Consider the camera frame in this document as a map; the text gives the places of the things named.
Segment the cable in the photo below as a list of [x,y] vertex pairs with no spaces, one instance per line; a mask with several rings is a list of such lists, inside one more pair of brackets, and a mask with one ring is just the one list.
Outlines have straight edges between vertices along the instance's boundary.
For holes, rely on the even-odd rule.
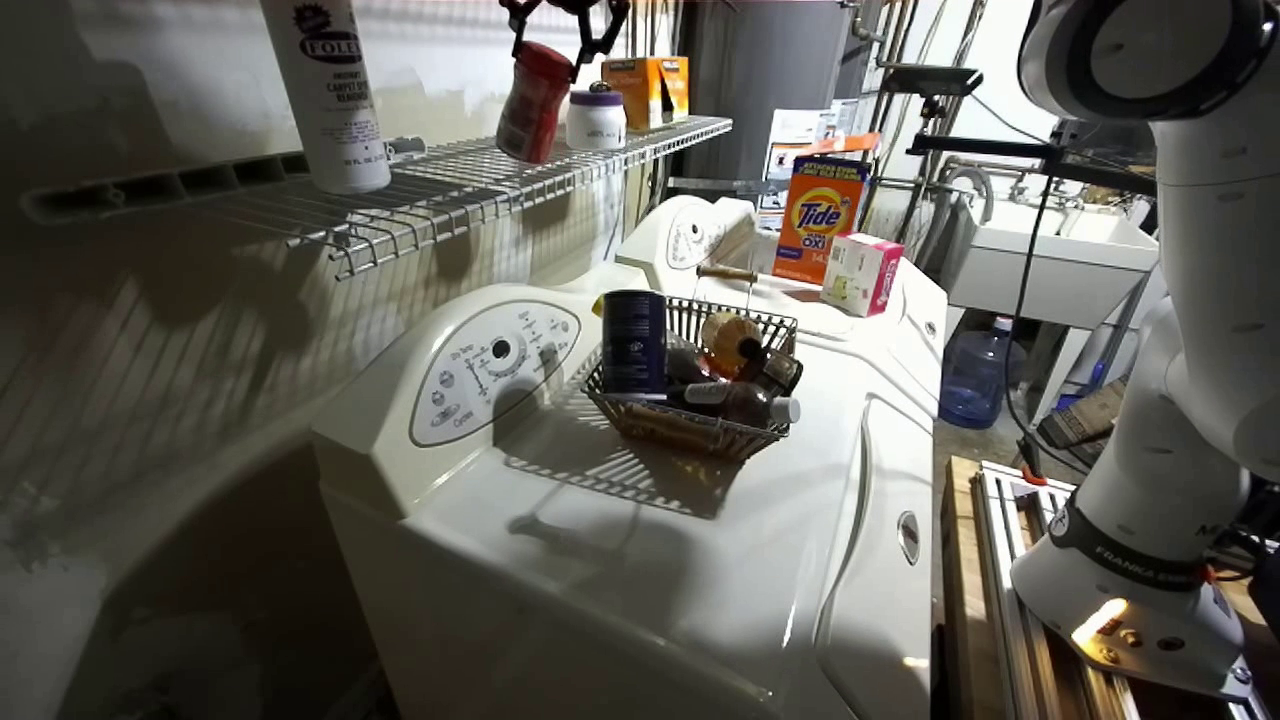
[[1074,437],[1073,443],[1057,443],[1043,437],[1043,443],[1060,446],[1060,452],[1073,452],[1073,446],[1084,446],[1084,443],[1100,443],[1114,430],[1114,422],[1100,429],[1100,430],[1089,430],[1089,437]]
[[977,101],[977,107],[983,107],[995,125],[1005,125],[1007,130],[1017,130],[1017,134],[1024,134],[1024,139],[1034,139],[1034,143],[1047,143],[1043,134],[1034,134],[1034,130],[1028,130],[1028,126],[1020,126],[1020,125],[1012,125],[1007,114],[1001,114],[989,101],[981,101],[981,96],[972,96]]
[[[1043,222],[1043,210],[1047,210],[1047,195],[1060,179],[1057,174],[1043,174],[1043,189],[1040,189],[1040,205],[1034,205],[1034,218],[1032,218],[1032,235],[1028,235],[1028,251],[1024,251],[1024,271],[1017,281],[1017,301],[1012,301],[1012,322],[1024,319],[1024,305],[1028,305],[1028,283],[1032,283],[1032,264],[1034,264],[1034,246],[1040,246],[1040,222]],[[1028,429],[1028,418],[1017,410],[1012,402],[1012,351],[1005,351],[1005,409],[1012,415],[1012,422],[1024,430],[1020,437],[1020,446],[1032,443],[1034,452],[1074,468],[1074,470],[1089,470],[1084,464],[1074,464],[1073,454],[1060,454],[1057,446],[1047,446],[1034,429]]]

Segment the washing machine control panel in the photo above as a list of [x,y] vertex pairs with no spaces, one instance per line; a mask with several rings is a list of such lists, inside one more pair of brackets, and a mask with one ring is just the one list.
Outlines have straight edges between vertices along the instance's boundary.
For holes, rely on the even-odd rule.
[[576,310],[545,301],[480,306],[442,337],[413,409],[416,443],[450,443],[533,396],[581,339]]

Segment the orange box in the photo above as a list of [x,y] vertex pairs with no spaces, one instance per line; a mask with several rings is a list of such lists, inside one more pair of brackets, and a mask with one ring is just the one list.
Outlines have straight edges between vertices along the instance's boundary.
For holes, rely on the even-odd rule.
[[872,169],[835,156],[797,156],[773,275],[825,283],[835,235],[852,235]]
[[622,96],[633,130],[689,114],[689,56],[603,61],[600,79]]

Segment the box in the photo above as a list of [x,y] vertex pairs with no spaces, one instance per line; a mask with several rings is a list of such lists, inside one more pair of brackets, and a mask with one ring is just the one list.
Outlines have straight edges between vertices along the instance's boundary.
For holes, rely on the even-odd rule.
[[858,161],[797,156],[773,275],[825,283],[832,241],[854,226],[867,174]]
[[600,79],[622,96],[628,126],[663,126],[689,114],[689,56],[603,61]]
[[880,315],[902,246],[880,235],[840,235],[829,256],[825,301],[852,315]]

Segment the wire shelf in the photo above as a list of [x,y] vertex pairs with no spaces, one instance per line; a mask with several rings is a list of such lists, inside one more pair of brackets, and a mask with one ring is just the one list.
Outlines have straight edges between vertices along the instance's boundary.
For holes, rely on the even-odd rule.
[[205,209],[286,235],[292,246],[325,245],[334,281],[396,264],[432,245],[475,231],[482,218],[525,210],[589,189],[609,171],[656,162],[732,126],[719,114],[689,114],[633,130],[614,150],[576,150],[525,169],[491,139],[435,143],[386,139],[390,184],[369,195],[325,195],[308,184],[300,150],[232,162],[114,174],[24,195],[34,222],[114,218],[165,209]]
[[292,245],[329,245],[334,275],[359,275],[396,264],[432,245],[454,241],[482,218],[525,210],[589,189],[609,171],[656,162],[732,126],[719,114],[635,130],[614,150],[576,150],[536,169],[512,162],[491,139],[438,148],[390,143],[396,179],[382,191],[346,199],[329,226],[294,231]]

